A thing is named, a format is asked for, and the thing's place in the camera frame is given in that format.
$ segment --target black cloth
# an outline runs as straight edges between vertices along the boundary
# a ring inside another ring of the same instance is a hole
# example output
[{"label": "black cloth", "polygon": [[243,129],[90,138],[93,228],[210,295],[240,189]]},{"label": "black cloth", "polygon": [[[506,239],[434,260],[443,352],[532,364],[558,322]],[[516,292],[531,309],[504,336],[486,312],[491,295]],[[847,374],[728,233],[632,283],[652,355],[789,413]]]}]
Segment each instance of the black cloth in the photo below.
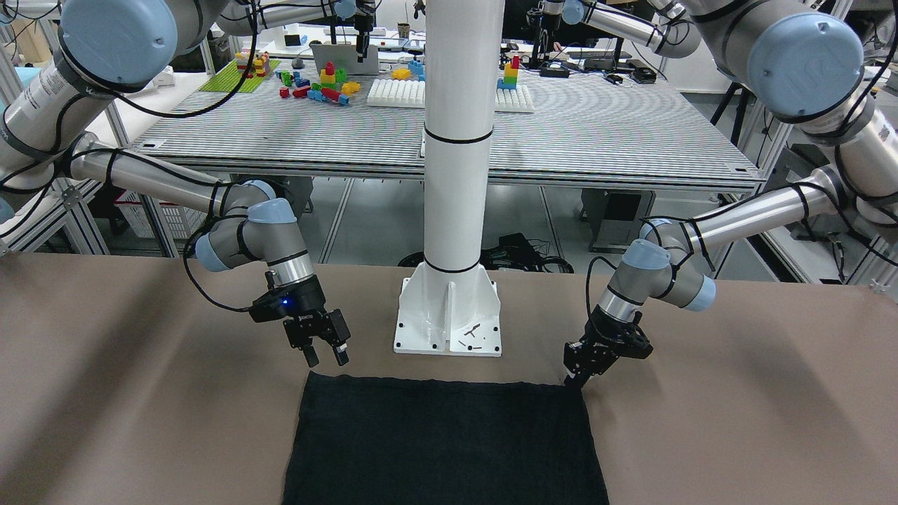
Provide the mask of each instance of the black cloth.
[{"label": "black cloth", "polygon": [[579,390],[310,373],[284,504],[608,503]]}]

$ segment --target white plastic basket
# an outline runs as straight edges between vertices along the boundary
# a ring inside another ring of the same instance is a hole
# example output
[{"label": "white plastic basket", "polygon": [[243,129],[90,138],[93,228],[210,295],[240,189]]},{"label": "white plastic basket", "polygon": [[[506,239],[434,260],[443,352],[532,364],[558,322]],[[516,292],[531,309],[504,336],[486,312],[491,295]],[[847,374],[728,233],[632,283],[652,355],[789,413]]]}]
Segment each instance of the white plastic basket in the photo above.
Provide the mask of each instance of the white plastic basket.
[{"label": "white plastic basket", "polygon": [[[125,220],[131,225],[131,229],[134,230],[138,237],[153,238],[153,228],[150,227],[144,206],[140,204],[140,198],[137,196],[137,193],[125,190],[112,204],[121,210]],[[185,208],[167,201],[159,202],[159,207],[163,211],[163,225],[168,226],[174,238],[190,238],[193,232],[197,231],[206,219],[205,212]]]}]

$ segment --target pile of black cables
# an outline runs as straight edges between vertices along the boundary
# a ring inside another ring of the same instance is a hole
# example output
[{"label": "pile of black cables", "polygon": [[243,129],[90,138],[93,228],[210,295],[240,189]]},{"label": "pile of black cables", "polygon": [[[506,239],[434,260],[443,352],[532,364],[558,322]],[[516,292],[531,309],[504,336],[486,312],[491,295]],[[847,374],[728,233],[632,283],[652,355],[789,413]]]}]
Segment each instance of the pile of black cables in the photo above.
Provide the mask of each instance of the pile of black cables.
[{"label": "pile of black cables", "polygon": [[[534,247],[533,243],[543,244]],[[549,243],[539,239],[528,240],[524,234],[499,237],[499,245],[480,252],[480,264],[487,270],[523,270],[553,273],[574,273],[574,267],[560,256],[553,256],[548,250]],[[409,254],[399,262],[400,267],[417,267],[424,262],[423,252]]]}]

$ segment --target brown table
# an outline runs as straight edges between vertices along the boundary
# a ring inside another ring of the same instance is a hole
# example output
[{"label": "brown table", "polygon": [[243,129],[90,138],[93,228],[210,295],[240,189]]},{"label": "brown table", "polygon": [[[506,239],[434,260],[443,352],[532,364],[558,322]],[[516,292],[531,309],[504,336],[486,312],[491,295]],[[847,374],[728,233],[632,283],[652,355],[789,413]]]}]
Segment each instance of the brown table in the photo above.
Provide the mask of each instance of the brown table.
[{"label": "brown table", "polygon": [[[583,277],[493,273],[506,353],[493,359],[394,354],[407,274],[320,267],[354,336],[348,366],[319,346],[317,372],[560,383]],[[199,277],[229,303],[264,290],[258,266]],[[894,303],[856,287],[718,288],[705,314],[649,303],[655,353],[585,389],[612,503],[895,503]],[[212,307],[178,261],[9,254],[0,503],[279,503],[306,373],[278,323]]]}]

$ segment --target light blue circular cap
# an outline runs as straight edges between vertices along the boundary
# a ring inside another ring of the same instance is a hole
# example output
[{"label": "light blue circular cap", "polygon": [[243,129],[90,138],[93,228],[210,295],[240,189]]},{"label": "light blue circular cap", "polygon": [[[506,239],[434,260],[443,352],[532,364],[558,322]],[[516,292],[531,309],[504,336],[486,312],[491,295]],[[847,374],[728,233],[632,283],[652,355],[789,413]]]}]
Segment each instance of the light blue circular cap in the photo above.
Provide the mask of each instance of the light blue circular cap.
[{"label": "light blue circular cap", "polygon": [[149,82],[178,47],[178,25],[164,0],[67,0],[60,25],[78,64],[112,83]]},{"label": "light blue circular cap", "polygon": [[267,197],[269,197],[269,199],[277,198],[277,194],[275,193],[274,188],[272,188],[271,185],[265,181],[259,181],[257,179],[253,179],[252,181],[244,182],[243,184],[241,184],[241,186],[254,186],[254,187],[262,190],[265,193],[265,195]]},{"label": "light blue circular cap", "polygon": [[567,24],[577,24],[583,21],[583,4],[580,3],[580,0],[565,0],[561,19]]},{"label": "light blue circular cap", "polygon": [[807,116],[854,91],[863,62],[864,49],[847,24],[827,14],[795,14],[755,41],[748,86],[775,114]]},{"label": "light blue circular cap", "polygon": [[209,234],[205,234],[197,240],[197,259],[203,268],[209,271],[225,271],[230,270],[227,265],[222,263],[215,250],[212,249],[212,243],[209,242]]},{"label": "light blue circular cap", "polygon": [[671,254],[660,245],[638,238],[629,245],[621,261],[641,270],[661,270],[671,264]]},{"label": "light blue circular cap", "polygon": [[15,216],[13,207],[6,200],[0,198],[0,225],[12,219],[13,216]]},{"label": "light blue circular cap", "polygon": [[708,310],[714,304],[714,299],[718,297],[718,286],[714,283],[714,280],[707,276],[702,277],[704,277],[704,280],[701,282],[699,294],[684,309],[692,312]]},{"label": "light blue circular cap", "polygon": [[356,15],[356,0],[339,0],[334,5],[334,13],[341,19],[351,18]]},{"label": "light blue circular cap", "polygon": [[293,208],[285,199],[272,199],[257,203],[250,207],[247,215],[250,222],[262,225],[283,225],[296,222]]},{"label": "light blue circular cap", "polygon": [[652,234],[652,230],[654,229],[652,226],[657,228],[661,225],[670,224],[670,219],[649,219],[648,222],[639,229],[639,238],[648,238],[648,236]]}]

